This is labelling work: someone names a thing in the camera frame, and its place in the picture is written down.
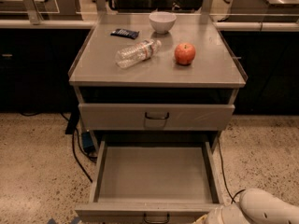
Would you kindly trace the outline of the white counter rail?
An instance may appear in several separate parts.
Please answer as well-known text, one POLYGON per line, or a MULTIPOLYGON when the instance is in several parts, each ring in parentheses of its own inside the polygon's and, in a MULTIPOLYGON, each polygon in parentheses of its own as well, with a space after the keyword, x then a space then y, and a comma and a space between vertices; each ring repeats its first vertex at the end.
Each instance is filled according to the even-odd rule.
MULTIPOLYGON (((96 21, 42 21, 0 20, 1 29, 92 29, 96 21)), ((295 22, 214 22, 220 31, 299 32, 295 22)))

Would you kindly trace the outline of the dark blue snack packet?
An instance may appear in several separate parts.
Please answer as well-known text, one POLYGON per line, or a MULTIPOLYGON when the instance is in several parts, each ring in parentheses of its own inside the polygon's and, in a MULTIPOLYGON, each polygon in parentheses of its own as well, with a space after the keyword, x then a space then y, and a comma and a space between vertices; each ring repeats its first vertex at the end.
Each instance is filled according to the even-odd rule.
POLYGON ((112 31, 110 34, 118 37, 130 38, 130 39, 136 39, 139 36, 139 32, 131 31, 127 29, 116 29, 112 31))

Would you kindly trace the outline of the blue power box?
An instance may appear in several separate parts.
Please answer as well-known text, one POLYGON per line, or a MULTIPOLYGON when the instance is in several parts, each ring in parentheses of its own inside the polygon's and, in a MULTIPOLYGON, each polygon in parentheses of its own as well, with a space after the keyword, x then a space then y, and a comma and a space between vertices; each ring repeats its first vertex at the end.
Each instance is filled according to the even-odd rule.
POLYGON ((93 145, 93 140, 89 132, 85 132, 81 134, 82 147, 86 153, 91 153, 95 151, 95 147, 93 145))

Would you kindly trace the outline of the grey top drawer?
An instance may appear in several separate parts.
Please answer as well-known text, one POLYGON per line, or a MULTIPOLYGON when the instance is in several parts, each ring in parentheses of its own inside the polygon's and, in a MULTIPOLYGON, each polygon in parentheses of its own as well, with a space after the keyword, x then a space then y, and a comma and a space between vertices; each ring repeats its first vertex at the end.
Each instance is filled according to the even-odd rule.
POLYGON ((222 131, 234 105, 80 104, 88 130, 222 131))

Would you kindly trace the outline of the grey drawer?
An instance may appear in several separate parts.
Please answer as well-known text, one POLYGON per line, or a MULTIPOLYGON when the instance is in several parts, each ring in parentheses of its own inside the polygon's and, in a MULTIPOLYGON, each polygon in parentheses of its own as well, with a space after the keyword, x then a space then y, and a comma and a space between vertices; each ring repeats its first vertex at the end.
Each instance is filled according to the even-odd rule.
POLYGON ((90 223, 180 224, 223 204, 207 142, 103 141, 89 201, 76 212, 90 223))
POLYGON ((222 131, 234 105, 80 104, 88 130, 222 131))

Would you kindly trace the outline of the grey metal drawer cabinet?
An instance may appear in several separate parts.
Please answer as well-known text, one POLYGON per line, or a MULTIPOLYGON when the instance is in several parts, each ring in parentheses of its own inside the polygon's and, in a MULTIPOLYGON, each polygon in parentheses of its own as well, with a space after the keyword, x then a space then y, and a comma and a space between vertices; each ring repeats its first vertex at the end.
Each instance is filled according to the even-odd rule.
MULTIPOLYGON (((210 19, 180 14, 169 34, 158 35, 146 14, 106 14, 90 32, 73 64, 70 83, 79 105, 233 105, 238 90, 246 84, 246 76, 210 19), (137 30, 140 39, 158 39, 162 47, 150 59, 122 69, 116 65, 115 55, 132 42, 111 35, 116 28, 137 30), (195 46, 195 58, 189 65, 175 60, 175 48, 181 43, 195 46)), ((158 131, 195 136, 204 133, 214 145, 223 130, 158 131)))

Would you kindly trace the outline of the clear plastic water bottle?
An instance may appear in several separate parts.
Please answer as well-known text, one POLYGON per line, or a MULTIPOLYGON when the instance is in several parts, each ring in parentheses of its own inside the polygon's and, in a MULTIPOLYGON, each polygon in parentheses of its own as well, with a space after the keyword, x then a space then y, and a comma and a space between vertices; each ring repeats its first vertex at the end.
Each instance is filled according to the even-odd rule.
POLYGON ((118 50, 115 55, 116 65, 125 69, 146 61, 155 55, 161 46, 162 42, 160 40, 148 39, 118 50))

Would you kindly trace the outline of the red apple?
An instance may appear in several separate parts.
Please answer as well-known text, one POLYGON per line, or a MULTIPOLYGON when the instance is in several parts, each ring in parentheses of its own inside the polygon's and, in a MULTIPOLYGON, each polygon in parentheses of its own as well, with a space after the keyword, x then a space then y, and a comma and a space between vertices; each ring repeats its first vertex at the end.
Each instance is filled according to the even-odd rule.
POLYGON ((175 48, 175 60, 181 65, 191 64, 195 58, 195 54, 195 46, 190 43, 181 43, 175 48))

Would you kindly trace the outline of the white ceramic bowl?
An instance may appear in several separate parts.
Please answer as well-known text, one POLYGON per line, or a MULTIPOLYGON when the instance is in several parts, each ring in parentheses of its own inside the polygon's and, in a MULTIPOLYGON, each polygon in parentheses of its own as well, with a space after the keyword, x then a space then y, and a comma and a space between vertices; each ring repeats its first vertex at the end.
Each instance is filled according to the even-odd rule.
POLYGON ((155 11, 149 14, 149 23, 158 34, 166 34, 174 26, 177 16, 174 13, 155 11))

